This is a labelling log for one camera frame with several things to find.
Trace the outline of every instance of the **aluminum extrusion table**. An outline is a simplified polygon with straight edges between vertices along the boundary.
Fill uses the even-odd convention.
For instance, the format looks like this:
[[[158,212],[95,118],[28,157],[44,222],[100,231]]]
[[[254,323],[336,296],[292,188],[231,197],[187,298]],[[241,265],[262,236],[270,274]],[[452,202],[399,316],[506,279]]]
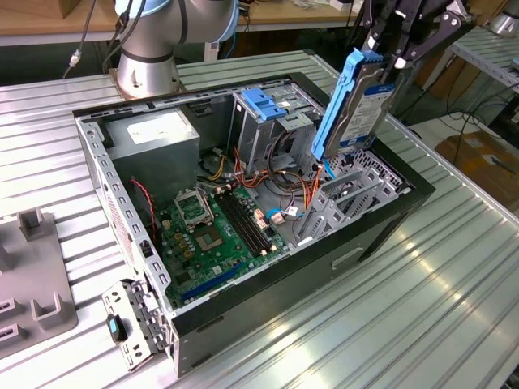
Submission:
[[[445,50],[424,88],[435,82],[454,55],[465,59],[505,87],[517,85],[513,91],[519,92],[519,71],[510,66],[513,59],[519,58],[519,38],[503,38],[486,28],[474,28]]]
[[[294,71],[336,82],[303,52],[179,67],[189,88]],[[129,272],[71,116],[120,100],[105,75],[0,88],[0,216],[54,214],[79,316],[1,360],[2,387],[499,387],[515,368],[519,222],[388,117],[380,138],[436,192],[378,253],[177,382],[165,357],[128,374],[101,293]]]

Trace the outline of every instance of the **ram slot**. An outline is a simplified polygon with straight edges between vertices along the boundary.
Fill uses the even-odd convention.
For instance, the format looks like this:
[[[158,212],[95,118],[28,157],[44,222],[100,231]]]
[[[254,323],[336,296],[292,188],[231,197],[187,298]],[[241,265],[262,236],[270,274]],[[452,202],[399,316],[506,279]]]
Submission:
[[[270,245],[267,239],[243,210],[242,204],[232,194],[219,194],[215,197],[215,200],[253,256],[258,257],[261,251],[268,250]]]

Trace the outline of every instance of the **blue plastic latch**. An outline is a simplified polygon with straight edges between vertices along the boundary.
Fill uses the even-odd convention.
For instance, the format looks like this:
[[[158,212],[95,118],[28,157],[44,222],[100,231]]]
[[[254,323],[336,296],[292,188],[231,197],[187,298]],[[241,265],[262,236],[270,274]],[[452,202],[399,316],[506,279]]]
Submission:
[[[326,108],[323,120],[312,143],[311,150],[317,160],[321,160],[326,156],[328,139],[333,131],[333,123],[339,114],[343,101],[345,101],[350,92],[354,90],[360,65],[369,62],[381,62],[383,60],[384,57],[373,50],[360,51],[358,49],[354,49],[346,59],[332,99]]]
[[[243,91],[242,97],[265,121],[283,118],[288,113],[286,109],[279,108],[272,97],[259,88]]]
[[[110,320],[110,332],[115,333],[117,331],[117,324],[114,319]]]

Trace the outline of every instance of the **yellow wire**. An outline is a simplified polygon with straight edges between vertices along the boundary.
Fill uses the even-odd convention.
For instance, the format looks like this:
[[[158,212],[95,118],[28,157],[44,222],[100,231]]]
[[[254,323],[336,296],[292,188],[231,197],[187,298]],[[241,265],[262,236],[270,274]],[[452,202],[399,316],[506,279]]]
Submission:
[[[225,162],[225,156],[223,156],[220,159],[220,168],[218,169],[218,171],[214,175],[212,175],[211,177],[208,177],[209,180],[215,181],[218,178],[220,178],[220,176],[224,173],[224,162]]]

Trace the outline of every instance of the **red cable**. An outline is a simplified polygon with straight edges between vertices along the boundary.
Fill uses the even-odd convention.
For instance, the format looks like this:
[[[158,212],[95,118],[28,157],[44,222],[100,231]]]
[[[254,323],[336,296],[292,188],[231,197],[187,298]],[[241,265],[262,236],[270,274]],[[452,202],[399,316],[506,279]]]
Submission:
[[[136,184],[143,191],[144,197],[146,197],[146,200],[148,201],[149,210],[152,213],[153,241],[155,241],[156,240],[157,227],[155,226],[155,210],[153,209],[152,198],[150,197],[150,195],[149,195],[148,191],[146,190],[146,188],[144,188],[143,184],[141,184],[140,182],[138,182],[137,180],[135,180],[133,178],[130,180],[130,182],[133,183],[133,184]]]

